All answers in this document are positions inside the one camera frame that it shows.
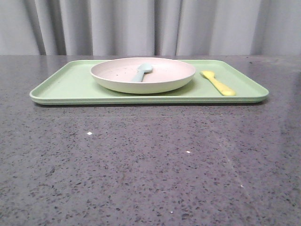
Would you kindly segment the pale pink round plate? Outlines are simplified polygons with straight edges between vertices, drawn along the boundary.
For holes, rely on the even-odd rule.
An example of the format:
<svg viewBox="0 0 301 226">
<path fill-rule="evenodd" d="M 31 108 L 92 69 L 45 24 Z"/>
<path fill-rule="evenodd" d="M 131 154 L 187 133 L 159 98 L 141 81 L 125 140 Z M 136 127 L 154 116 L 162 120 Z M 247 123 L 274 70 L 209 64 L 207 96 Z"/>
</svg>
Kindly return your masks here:
<svg viewBox="0 0 301 226">
<path fill-rule="evenodd" d="M 144 63 L 152 66 L 141 82 L 132 79 Z M 167 58 L 130 57 L 94 65 L 90 73 L 101 86 L 123 93 L 154 94 L 175 90 L 188 84 L 196 68 L 188 63 Z"/>
</svg>

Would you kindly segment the yellow plastic fork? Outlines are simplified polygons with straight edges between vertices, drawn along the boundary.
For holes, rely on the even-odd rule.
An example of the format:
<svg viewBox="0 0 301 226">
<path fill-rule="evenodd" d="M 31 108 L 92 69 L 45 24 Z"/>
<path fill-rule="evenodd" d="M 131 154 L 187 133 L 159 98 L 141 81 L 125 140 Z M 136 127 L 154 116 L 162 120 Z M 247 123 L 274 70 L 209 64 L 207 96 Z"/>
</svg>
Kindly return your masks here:
<svg viewBox="0 0 301 226">
<path fill-rule="evenodd" d="M 209 80 L 211 84 L 219 91 L 219 93 L 223 96 L 235 96 L 236 92 L 225 85 L 224 83 L 218 81 L 215 78 L 215 73 L 213 71 L 201 71 L 200 74 Z"/>
</svg>

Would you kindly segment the light blue plastic spoon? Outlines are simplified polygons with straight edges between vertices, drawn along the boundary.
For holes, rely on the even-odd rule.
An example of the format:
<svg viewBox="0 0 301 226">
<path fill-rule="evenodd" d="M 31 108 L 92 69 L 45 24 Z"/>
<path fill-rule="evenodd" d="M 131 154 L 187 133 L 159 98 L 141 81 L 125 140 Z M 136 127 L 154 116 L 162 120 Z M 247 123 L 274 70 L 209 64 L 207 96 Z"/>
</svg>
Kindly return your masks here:
<svg viewBox="0 0 301 226">
<path fill-rule="evenodd" d="M 149 63 L 141 64 L 137 68 L 137 74 L 131 80 L 131 82 L 142 82 L 144 74 L 152 72 L 152 65 Z"/>
</svg>

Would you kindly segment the light green plastic tray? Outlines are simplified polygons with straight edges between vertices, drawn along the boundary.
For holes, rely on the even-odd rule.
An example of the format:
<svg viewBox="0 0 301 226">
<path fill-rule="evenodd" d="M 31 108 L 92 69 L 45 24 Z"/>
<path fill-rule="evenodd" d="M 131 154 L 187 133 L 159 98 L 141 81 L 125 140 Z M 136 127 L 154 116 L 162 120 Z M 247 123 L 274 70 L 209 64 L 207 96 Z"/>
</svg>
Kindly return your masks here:
<svg viewBox="0 0 301 226">
<path fill-rule="evenodd" d="M 92 77 L 91 68 L 109 60 L 76 60 L 67 63 L 30 92 L 41 105 L 118 105 L 183 103 L 258 103 L 268 90 L 229 64 L 219 60 L 178 60 L 196 68 L 193 79 L 181 88 L 154 94 L 131 94 L 107 89 Z M 215 78 L 233 89 L 235 96 L 223 96 L 201 71 L 213 71 Z"/>
</svg>

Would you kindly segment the grey pleated curtain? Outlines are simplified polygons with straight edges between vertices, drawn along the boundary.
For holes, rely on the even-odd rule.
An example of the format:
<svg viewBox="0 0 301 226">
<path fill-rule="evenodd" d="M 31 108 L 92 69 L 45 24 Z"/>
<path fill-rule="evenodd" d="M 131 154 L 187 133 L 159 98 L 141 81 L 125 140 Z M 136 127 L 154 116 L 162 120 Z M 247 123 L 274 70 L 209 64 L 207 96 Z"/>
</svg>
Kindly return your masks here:
<svg viewBox="0 0 301 226">
<path fill-rule="evenodd" d="M 299 55 L 298 0 L 3 0 L 2 55 Z"/>
</svg>

